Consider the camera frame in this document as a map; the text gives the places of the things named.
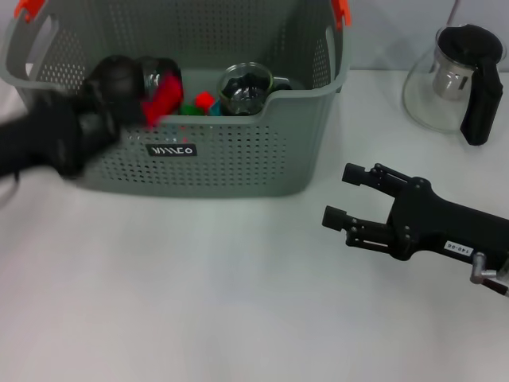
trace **perforated basket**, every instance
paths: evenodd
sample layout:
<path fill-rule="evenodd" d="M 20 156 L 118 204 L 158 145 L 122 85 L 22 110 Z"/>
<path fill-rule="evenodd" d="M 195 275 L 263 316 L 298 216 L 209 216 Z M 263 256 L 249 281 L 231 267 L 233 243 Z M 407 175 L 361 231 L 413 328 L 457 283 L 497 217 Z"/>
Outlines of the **perforated basket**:
<path fill-rule="evenodd" d="M 296 193 L 313 175 L 328 112 L 349 66 L 344 0 L 333 1 L 46 0 L 39 10 L 20 9 L 10 23 L 0 76 L 29 104 L 36 92 L 56 85 L 77 92 L 111 54 L 170 57 L 182 68 L 191 103 L 199 92 L 216 94 L 226 68 L 259 62 L 300 90 L 273 93 L 255 116 L 170 115 L 153 131 L 125 129 L 122 143 L 78 182 L 168 197 Z M 27 75 L 30 51 L 48 19 Z M 176 156 L 157 156 L 164 147 Z M 179 154 L 187 151 L 192 156 Z"/>

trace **basket handle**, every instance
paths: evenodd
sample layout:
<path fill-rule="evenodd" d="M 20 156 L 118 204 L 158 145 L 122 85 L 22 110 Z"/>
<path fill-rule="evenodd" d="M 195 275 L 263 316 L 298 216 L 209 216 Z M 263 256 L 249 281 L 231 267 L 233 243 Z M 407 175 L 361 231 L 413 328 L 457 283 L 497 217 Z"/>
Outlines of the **basket handle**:
<path fill-rule="evenodd" d="M 350 6 L 348 5 L 348 0 L 332 0 L 332 8 L 334 9 L 334 14 L 336 15 L 337 30 L 341 30 L 343 28 L 343 18 L 344 24 L 346 26 L 352 25 L 352 14 L 350 14 Z"/>
<path fill-rule="evenodd" d="M 34 83 L 26 73 L 26 64 L 41 28 L 48 17 L 52 18 L 52 30 L 41 51 L 49 48 L 52 38 L 58 31 L 58 22 L 44 4 L 39 13 L 31 14 L 26 8 L 16 12 L 17 17 L 10 21 L 2 50 L 0 50 L 0 77 L 16 88 L 55 89 L 54 84 Z"/>

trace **sticker label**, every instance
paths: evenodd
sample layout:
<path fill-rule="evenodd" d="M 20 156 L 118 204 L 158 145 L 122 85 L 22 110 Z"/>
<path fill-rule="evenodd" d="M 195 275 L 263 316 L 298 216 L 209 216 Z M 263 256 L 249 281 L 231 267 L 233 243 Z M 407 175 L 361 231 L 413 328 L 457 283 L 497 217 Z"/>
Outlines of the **sticker label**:
<path fill-rule="evenodd" d="M 182 143 L 176 145 L 145 145 L 151 157 L 196 157 L 196 145 Z"/>
<path fill-rule="evenodd" d="M 444 249 L 465 256 L 470 256 L 474 252 L 474 248 L 466 247 L 464 245 L 454 243 L 452 241 L 448 241 L 447 243 L 445 243 Z"/>

